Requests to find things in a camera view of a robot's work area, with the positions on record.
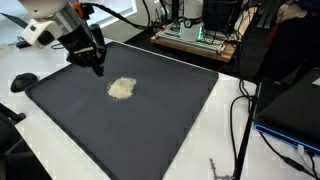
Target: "metal tool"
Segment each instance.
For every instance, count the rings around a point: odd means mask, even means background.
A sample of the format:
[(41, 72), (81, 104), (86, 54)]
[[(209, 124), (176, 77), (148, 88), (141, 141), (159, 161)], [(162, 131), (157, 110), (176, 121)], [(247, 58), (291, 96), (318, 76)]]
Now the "metal tool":
[(214, 176), (214, 179), (215, 180), (219, 180), (219, 179), (221, 179), (221, 180), (231, 180), (231, 179), (235, 179), (234, 177), (232, 177), (232, 176), (228, 176), (228, 175), (226, 175), (226, 176), (218, 176), (217, 175), (217, 172), (216, 172), (216, 167), (215, 167), (215, 165), (214, 165), (214, 163), (213, 163), (213, 160), (210, 158), (210, 165), (211, 165), (211, 169), (212, 169), (212, 172), (213, 172), (213, 176)]

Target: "white cable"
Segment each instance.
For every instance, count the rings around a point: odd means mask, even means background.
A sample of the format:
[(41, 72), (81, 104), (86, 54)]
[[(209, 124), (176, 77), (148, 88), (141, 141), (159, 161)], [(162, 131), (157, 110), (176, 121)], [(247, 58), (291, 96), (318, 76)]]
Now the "white cable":
[(309, 171), (309, 172), (313, 172), (313, 169), (311, 168), (311, 166), (307, 163), (307, 161), (304, 159), (304, 147), (303, 146), (301, 146), (300, 144), (298, 145), (298, 154), (299, 154), (299, 156), (300, 156), (300, 159), (301, 159), (301, 161), (303, 162), (303, 164), (304, 164), (304, 168), (307, 170), (307, 171)]

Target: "metal stand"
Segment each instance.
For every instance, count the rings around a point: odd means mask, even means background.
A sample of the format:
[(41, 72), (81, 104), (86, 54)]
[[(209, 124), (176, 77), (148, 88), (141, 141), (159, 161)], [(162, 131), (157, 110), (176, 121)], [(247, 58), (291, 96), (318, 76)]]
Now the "metal stand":
[(16, 161), (21, 161), (24, 159), (28, 159), (32, 157), (32, 152), (20, 152), (24, 149), (24, 140), (21, 138), (19, 141), (17, 141), (8, 151), (4, 153), (5, 160), (8, 163), (14, 163)]
[(212, 172), (213, 172), (214, 180), (219, 180), (219, 179), (221, 179), (221, 180), (233, 180), (233, 179), (235, 179), (234, 177), (228, 176), (228, 175), (226, 175), (226, 176), (218, 176), (217, 172), (216, 172), (217, 168), (214, 165), (213, 160), (211, 158), (210, 158), (210, 165), (211, 165), (211, 169), (212, 169)]
[(4, 121), (9, 126), (14, 126), (27, 116), (23, 113), (16, 114), (11, 109), (0, 103), (0, 120)]

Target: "black device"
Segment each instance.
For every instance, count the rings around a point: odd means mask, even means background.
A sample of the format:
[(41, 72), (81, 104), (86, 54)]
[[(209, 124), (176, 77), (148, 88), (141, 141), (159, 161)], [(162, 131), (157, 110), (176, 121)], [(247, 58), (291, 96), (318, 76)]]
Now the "black device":
[(320, 155), (320, 69), (313, 69), (257, 115), (254, 129)]
[(302, 9), (320, 12), (319, 0), (295, 0), (295, 3)]
[(240, 15), (242, 3), (243, 0), (204, 0), (204, 29), (231, 34)]
[(11, 84), (11, 92), (22, 92), (36, 82), (38, 82), (38, 77), (32, 73), (18, 75)]

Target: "black monitor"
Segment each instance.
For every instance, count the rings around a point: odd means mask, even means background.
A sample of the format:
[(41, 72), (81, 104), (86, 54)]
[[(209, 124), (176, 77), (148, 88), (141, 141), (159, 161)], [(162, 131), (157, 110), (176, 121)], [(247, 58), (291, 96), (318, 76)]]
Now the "black monitor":
[(231, 34), (241, 13), (242, 3), (243, 0), (204, 0), (204, 29)]

